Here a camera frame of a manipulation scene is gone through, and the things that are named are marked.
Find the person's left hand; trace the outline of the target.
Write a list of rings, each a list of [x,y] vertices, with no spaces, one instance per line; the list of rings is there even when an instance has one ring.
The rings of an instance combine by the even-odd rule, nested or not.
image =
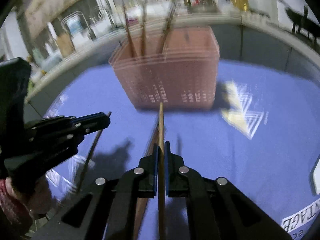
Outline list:
[[[20,192],[10,177],[1,179],[1,239],[21,239],[33,220],[43,218],[52,205],[47,178],[42,176],[27,191]]]

